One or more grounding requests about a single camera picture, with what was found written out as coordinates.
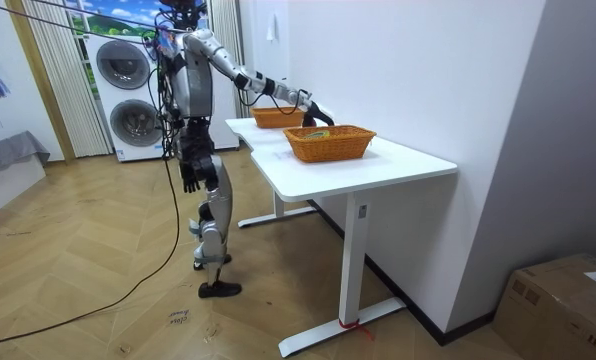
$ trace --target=wooden door frame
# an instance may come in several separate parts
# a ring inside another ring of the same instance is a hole
[[[25,7],[22,4],[22,0],[5,0],[5,4],[11,10],[26,13]],[[54,89],[51,87],[49,75],[47,75],[47,69],[45,68],[45,64],[42,61],[40,50],[38,50],[38,44],[36,43],[36,39],[34,38],[34,34],[31,30],[31,25],[29,25],[29,20],[24,16],[13,13],[10,13],[10,15],[11,21],[16,28],[16,33],[18,33],[18,39],[20,39],[22,49],[25,52],[25,56],[27,57],[27,62],[31,68],[34,80],[36,81],[36,86],[40,92],[40,97],[42,98],[42,102],[45,104],[45,109],[49,115],[49,121],[51,122],[51,126],[53,127],[56,138],[58,139],[60,150],[62,150],[62,154],[65,157],[65,162],[69,164],[76,159],[76,154],[74,153],[74,147],[71,144],[71,139],[69,138],[69,133],[67,132],[67,127],[65,126],[65,120],[63,119],[60,108],[58,107],[56,94],[54,93]]]

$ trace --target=woven basket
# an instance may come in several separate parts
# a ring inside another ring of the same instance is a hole
[[[329,136],[305,139],[316,131],[328,130]],[[320,126],[283,130],[296,157],[304,162],[358,159],[375,132],[351,125]]]
[[[294,110],[293,106],[281,107],[285,113],[290,113]],[[256,118],[256,125],[259,128],[270,129],[280,127],[293,127],[302,125],[302,117],[304,113],[300,109],[296,109],[291,115],[281,113],[277,108],[253,108],[251,113]]]

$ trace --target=humanoid robot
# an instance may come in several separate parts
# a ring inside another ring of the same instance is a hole
[[[246,70],[210,30],[196,29],[199,14],[206,12],[204,4],[196,6],[193,0],[161,0],[161,3],[171,7],[166,13],[174,23],[172,31],[159,30],[153,44],[161,60],[159,92],[166,92],[161,96],[168,98],[163,116],[174,129],[178,128],[173,139],[174,153],[180,163],[185,192],[200,190],[200,182],[204,182],[207,194],[207,200],[198,207],[199,220],[190,220],[190,231],[201,243],[194,251],[194,269],[207,271],[207,282],[199,287],[198,296],[234,296],[242,290],[240,284],[220,280],[220,269],[231,261],[227,235],[232,188],[209,136],[213,111],[210,66],[231,79],[239,91],[268,95],[304,110],[303,126],[314,126],[314,118],[328,125],[333,125],[333,121],[310,100],[311,94]]]

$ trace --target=red tape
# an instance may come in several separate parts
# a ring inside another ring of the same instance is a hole
[[[367,334],[367,337],[369,338],[369,340],[374,341],[374,336],[371,335],[371,332],[364,326],[360,325],[360,319],[356,320],[356,322],[351,323],[351,324],[343,324],[342,321],[340,321],[340,319],[338,319],[338,324],[340,324],[340,327],[343,329],[355,329],[358,328],[360,330],[362,330],[365,334]]]

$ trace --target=wooden floor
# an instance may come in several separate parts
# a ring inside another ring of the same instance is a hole
[[[269,186],[249,151],[223,153],[234,185],[222,278],[237,297],[200,300],[204,272],[187,218],[203,194],[183,194],[172,261],[120,305],[76,323],[0,344],[0,359],[279,359],[278,342],[337,318],[342,242],[317,214],[238,229],[271,212]],[[53,165],[47,177],[0,210],[0,338],[109,304],[156,269],[171,250],[175,213],[160,161],[96,157]],[[365,269],[362,306],[390,297]],[[440,348],[407,312],[342,335],[295,359],[518,359],[489,327]]]

